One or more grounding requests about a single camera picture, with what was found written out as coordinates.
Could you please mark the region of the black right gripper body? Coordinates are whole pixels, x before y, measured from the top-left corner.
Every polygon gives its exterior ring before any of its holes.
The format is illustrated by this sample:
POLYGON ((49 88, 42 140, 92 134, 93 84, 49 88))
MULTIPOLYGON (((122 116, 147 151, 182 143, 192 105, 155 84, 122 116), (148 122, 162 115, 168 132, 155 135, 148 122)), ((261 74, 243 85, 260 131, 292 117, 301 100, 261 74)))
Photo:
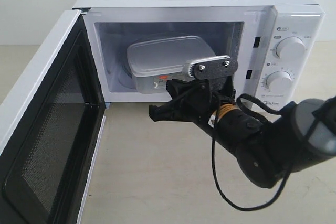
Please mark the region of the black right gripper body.
POLYGON ((192 91, 183 102, 183 107, 196 117, 199 124, 215 124, 226 114, 236 110, 233 77, 213 80, 196 80, 192 91))

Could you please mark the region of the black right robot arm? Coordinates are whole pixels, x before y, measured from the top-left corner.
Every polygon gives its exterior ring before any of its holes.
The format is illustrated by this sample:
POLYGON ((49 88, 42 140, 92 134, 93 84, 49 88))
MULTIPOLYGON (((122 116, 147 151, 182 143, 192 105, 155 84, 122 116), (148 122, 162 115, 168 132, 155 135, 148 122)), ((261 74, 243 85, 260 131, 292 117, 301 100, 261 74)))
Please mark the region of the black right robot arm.
POLYGON ((171 100, 150 106, 155 121, 192 122, 231 153, 256 186, 272 188, 286 172, 335 157, 335 98, 290 102, 273 110, 260 100, 235 97, 231 77, 173 79, 171 100))

